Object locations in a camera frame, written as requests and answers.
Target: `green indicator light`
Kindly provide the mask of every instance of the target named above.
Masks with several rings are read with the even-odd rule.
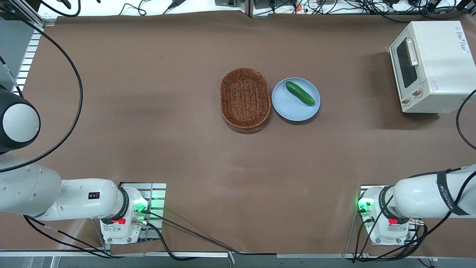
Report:
[[[358,201],[358,206],[362,209],[368,210],[369,207],[374,204],[374,200],[372,198],[362,198]]]
[[[142,210],[147,208],[147,201],[144,199],[142,200],[135,200],[133,203],[134,211],[141,212]]]

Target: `black strap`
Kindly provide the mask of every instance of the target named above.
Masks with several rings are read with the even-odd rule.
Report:
[[[122,197],[123,197],[123,200],[124,202],[122,203],[122,208],[120,209],[120,211],[110,217],[110,218],[105,218],[105,219],[101,219],[101,221],[104,223],[104,224],[113,224],[113,220],[118,220],[120,218],[123,218],[127,212],[127,208],[129,206],[129,195],[126,193],[126,190],[124,190],[124,188],[122,187],[118,187],[118,190],[122,193]]]
[[[436,173],[436,184],[438,185],[438,191],[440,191],[441,198],[451,213],[454,213],[458,216],[469,215],[466,213],[466,211],[458,207],[453,201],[448,189],[448,183],[446,181],[446,170],[438,171]]]
[[[408,218],[405,216],[401,215],[398,211],[391,211],[387,207],[387,203],[385,201],[385,196],[387,195],[387,191],[392,188],[394,185],[391,186],[385,186],[382,191],[380,191],[380,194],[378,196],[378,203],[380,204],[380,210],[382,211],[382,214],[387,218],[394,218],[397,219],[398,224],[405,224],[408,222]]]

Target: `white toaster oven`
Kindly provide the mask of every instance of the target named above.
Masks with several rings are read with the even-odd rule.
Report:
[[[390,56],[405,113],[452,112],[476,89],[476,66],[459,21],[410,22]]]

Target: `oven window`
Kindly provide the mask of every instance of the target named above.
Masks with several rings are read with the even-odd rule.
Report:
[[[417,80],[417,69],[410,63],[410,55],[408,54],[406,41],[407,39],[405,38],[397,47],[398,63],[400,64],[400,71],[405,88]]]

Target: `oven door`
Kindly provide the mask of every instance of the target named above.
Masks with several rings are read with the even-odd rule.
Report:
[[[415,91],[425,81],[422,62],[413,37],[412,28],[408,27],[391,47],[400,99]]]

